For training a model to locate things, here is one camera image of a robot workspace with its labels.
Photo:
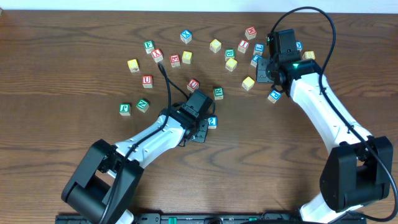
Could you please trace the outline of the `yellow block upper left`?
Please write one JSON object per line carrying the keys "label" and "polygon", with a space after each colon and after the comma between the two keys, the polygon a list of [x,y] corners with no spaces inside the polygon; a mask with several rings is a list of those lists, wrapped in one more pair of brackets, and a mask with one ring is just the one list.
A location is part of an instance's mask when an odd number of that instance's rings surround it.
{"label": "yellow block upper left", "polygon": [[183,51],[182,62],[186,64],[191,64],[193,58],[193,53],[189,51]]}

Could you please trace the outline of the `yellow block upper centre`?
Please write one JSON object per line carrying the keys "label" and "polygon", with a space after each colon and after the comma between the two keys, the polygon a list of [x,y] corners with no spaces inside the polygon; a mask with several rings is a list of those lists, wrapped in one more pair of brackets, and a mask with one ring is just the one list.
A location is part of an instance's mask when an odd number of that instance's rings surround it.
{"label": "yellow block upper centre", "polygon": [[214,39],[210,42],[210,50],[215,54],[221,49],[222,43],[218,39]]}

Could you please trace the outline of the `red M block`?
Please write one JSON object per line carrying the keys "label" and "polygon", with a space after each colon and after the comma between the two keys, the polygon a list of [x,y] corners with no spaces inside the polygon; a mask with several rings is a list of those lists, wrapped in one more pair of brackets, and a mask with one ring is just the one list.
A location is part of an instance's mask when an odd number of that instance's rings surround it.
{"label": "red M block", "polygon": [[256,30],[256,28],[255,28],[254,26],[248,27],[248,28],[245,30],[245,36],[246,36],[247,40],[254,39],[254,38],[257,36],[257,30]]}

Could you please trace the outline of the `yellow block far right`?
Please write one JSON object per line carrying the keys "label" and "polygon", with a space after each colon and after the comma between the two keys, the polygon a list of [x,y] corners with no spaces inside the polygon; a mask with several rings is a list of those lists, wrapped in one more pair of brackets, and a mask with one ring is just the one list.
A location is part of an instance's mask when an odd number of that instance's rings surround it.
{"label": "yellow block far right", "polygon": [[314,51],[305,51],[302,55],[303,60],[316,59]]}

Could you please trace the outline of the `green J block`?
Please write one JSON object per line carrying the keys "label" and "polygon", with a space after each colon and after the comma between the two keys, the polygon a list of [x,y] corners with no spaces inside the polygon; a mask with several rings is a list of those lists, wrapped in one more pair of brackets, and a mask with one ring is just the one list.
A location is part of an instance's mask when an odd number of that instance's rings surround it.
{"label": "green J block", "polygon": [[121,103],[119,105],[119,114],[121,116],[130,116],[131,115],[131,105],[129,103]]}

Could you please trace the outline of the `blue P block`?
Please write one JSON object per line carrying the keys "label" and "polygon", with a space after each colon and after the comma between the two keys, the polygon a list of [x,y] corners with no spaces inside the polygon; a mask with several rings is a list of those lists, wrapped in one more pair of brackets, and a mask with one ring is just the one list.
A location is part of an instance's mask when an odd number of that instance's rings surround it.
{"label": "blue P block", "polygon": [[281,93],[279,93],[278,91],[272,90],[269,94],[269,96],[267,97],[267,99],[269,101],[271,101],[272,103],[276,103],[280,97],[282,96]]}

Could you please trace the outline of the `red X block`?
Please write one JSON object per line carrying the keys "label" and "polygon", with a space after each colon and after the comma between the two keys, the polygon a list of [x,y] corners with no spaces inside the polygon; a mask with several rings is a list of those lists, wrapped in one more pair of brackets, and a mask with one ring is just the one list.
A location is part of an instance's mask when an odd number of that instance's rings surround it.
{"label": "red X block", "polygon": [[155,63],[159,63],[164,59],[163,53],[160,49],[154,49],[151,53]]}

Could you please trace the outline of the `green B block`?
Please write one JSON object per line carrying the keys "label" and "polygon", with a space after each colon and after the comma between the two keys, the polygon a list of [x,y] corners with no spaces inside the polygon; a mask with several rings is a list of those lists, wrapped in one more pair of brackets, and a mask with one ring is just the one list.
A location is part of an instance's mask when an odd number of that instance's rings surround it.
{"label": "green B block", "polygon": [[235,58],[235,55],[234,49],[226,49],[224,52],[225,61],[228,61],[230,58]]}

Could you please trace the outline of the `blue D block upper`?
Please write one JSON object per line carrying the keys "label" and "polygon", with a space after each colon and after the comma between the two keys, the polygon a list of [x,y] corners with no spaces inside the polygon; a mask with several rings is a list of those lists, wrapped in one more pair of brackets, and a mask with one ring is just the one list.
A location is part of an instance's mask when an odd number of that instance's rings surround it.
{"label": "blue D block upper", "polygon": [[302,45],[301,41],[296,41],[296,48],[299,51],[301,51],[303,49],[303,45]]}

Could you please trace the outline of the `green F block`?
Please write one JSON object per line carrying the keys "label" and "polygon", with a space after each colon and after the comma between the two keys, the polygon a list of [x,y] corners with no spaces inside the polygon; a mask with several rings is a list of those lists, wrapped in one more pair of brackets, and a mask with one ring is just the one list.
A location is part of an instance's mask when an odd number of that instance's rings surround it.
{"label": "green F block", "polygon": [[153,52],[155,50],[154,42],[152,40],[145,41],[144,48],[145,48],[146,54],[150,54],[151,52]]}

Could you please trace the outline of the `red u block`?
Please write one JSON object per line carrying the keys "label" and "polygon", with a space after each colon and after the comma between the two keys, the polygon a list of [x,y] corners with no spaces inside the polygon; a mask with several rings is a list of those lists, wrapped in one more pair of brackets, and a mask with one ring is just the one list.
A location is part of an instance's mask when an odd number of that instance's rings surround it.
{"label": "red u block", "polygon": [[193,93],[195,90],[199,89],[199,86],[200,86],[200,82],[192,78],[187,83],[187,90],[190,91],[191,93]]}
{"label": "red u block", "polygon": [[143,85],[144,88],[153,88],[152,75],[144,75],[142,77],[142,85]]}

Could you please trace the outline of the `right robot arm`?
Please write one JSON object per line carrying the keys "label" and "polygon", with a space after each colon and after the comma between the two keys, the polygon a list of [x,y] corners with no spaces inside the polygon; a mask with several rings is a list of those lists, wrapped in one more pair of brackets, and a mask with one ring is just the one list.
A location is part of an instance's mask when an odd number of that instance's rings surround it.
{"label": "right robot arm", "polygon": [[375,138],[363,128],[333,93],[324,68],[303,58],[292,29],[267,36],[269,58],[257,63],[258,82],[272,84],[269,100],[283,94],[304,110],[328,151],[320,176],[320,193],[302,205],[302,221],[333,223],[357,209],[397,194],[391,174],[393,147],[385,136]]}

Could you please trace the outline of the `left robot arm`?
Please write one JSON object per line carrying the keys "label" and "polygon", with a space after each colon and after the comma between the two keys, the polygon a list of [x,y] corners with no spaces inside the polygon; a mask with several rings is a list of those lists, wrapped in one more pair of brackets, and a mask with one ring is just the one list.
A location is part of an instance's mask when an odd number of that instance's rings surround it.
{"label": "left robot arm", "polygon": [[188,141],[203,143],[209,109],[202,91],[163,109],[155,123],[116,144],[93,143],[62,191],[61,198],[90,223],[132,223],[128,210],[144,169],[169,149]]}

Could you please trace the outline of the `green R block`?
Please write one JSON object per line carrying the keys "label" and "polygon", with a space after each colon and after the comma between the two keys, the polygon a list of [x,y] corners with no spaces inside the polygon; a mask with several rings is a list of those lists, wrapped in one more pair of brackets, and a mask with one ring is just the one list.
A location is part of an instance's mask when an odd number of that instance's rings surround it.
{"label": "green R block", "polygon": [[224,98],[224,91],[222,87],[217,87],[213,90],[215,100],[222,100]]}

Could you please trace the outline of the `blue T block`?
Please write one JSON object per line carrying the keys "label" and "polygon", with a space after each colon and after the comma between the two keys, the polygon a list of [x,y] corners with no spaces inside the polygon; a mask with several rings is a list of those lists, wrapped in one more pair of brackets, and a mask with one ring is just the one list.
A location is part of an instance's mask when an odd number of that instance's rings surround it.
{"label": "blue T block", "polygon": [[251,59],[251,65],[253,67],[257,67],[258,60],[261,58],[262,58],[262,56],[260,56],[258,54],[254,54],[253,58]]}

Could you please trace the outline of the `green N block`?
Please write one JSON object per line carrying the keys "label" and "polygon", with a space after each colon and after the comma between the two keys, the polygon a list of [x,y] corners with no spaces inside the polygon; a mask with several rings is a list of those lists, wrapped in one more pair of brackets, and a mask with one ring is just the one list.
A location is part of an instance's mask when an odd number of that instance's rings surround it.
{"label": "green N block", "polygon": [[136,104],[136,108],[143,113],[149,109],[149,106],[149,101],[146,99],[140,99]]}

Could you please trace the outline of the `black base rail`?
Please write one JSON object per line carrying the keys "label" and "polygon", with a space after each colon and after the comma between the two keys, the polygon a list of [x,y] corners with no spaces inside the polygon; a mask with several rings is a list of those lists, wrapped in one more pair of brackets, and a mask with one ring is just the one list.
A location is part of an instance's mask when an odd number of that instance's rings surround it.
{"label": "black base rail", "polygon": [[[143,213],[134,215],[133,224],[208,224],[223,223],[237,224],[246,222],[260,223],[302,223],[301,218],[297,214],[282,212],[265,212],[262,215],[161,215],[158,213]],[[56,224],[87,224],[87,219],[80,215],[57,215],[55,217]],[[361,217],[347,216],[342,220],[334,223],[344,224],[366,224],[367,221]]]}

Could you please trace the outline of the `red U block centre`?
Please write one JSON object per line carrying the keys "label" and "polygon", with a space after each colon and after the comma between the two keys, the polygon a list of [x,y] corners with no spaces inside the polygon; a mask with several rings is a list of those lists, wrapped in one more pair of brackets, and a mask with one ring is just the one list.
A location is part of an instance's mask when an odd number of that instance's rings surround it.
{"label": "red U block centre", "polygon": [[193,93],[195,90],[199,89],[199,86],[200,86],[200,82],[192,78],[187,83],[187,90],[190,91],[191,93]]}

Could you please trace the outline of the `blue X block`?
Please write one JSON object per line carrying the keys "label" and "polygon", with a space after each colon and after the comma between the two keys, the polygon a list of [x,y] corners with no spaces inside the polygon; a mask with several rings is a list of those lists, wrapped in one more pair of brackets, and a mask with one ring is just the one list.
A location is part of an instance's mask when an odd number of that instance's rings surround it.
{"label": "blue X block", "polygon": [[192,33],[189,30],[184,30],[180,33],[180,39],[188,44],[192,40]]}

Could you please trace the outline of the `red I block upper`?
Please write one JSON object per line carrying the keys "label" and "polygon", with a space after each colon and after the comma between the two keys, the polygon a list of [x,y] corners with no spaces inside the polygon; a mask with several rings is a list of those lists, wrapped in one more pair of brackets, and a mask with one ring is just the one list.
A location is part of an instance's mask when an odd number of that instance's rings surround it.
{"label": "red I block upper", "polygon": [[238,51],[245,54],[249,48],[249,42],[246,40],[241,40],[238,44]]}

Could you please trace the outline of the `red U block left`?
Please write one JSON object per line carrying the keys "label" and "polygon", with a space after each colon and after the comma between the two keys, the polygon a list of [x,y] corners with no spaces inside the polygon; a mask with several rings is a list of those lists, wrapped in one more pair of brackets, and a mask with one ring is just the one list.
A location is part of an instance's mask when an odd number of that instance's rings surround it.
{"label": "red U block left", "polygon": [[142,77],[142,85],[143,85],[144,88],[153,88],[152,75],[144,75]]}

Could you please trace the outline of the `blue L block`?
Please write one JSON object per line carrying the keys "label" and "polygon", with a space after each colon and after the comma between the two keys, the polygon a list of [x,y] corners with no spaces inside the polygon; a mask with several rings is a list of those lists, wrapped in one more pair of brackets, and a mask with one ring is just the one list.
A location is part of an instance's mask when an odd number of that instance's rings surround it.
{"label": "blue L block", "polygon": [[264,53],[264,49],[265,49],[265,45],[264,44],[255,43],[254,44],[253,55],[262,56],[262,54]]}

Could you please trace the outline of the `red block beside yellow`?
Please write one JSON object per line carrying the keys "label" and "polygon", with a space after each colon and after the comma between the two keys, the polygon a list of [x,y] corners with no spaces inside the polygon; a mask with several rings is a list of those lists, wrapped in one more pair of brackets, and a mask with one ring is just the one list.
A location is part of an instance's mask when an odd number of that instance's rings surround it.
{"label": "red block beside yellow", "polygon": [[170,56],[170,64],[173,68],[180,66],[180,57],[178,54],[174,54],[174,55]]}

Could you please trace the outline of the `blue 2 block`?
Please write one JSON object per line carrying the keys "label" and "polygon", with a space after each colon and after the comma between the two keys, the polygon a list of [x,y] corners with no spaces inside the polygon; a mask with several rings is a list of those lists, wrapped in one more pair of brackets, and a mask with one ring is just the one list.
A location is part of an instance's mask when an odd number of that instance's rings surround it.
{"label": "blue 2 block", "polygon": [[216,116],[211,116],[208,118],[208,128],[216,129],[218,125],[218,118]]}

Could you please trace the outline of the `yellow S block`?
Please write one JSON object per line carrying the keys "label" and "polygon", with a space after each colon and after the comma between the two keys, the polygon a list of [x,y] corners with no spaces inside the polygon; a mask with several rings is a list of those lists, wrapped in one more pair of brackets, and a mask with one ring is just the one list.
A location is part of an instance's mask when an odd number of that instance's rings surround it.
{"label": "yellow S block", "polygon": [[247,76],[242,82],[242,87],[246,91],[249,91],[254,86],[254,84],[255,84],[255,81],[251,77]]}

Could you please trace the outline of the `yellow O block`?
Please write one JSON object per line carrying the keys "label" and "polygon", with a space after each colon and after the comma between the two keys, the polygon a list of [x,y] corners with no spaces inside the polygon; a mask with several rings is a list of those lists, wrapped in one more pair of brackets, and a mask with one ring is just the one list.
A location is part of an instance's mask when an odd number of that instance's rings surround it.
{"label": "yellow O block", "polygon": [[229,58],[226,61],[225,68],[232,72],[237,67],[238,62],[234,58]]}

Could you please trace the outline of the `yellow block far left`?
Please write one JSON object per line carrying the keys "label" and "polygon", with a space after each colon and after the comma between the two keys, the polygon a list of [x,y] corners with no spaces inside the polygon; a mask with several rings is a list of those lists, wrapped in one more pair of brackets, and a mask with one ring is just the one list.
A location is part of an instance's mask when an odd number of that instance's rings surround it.
{"label": "yellow block far left", "polygon": [[138,72],[139,71],[139,64],[136,59],[128,60],[127,65],[129,67],[129,70],[131,73]]}

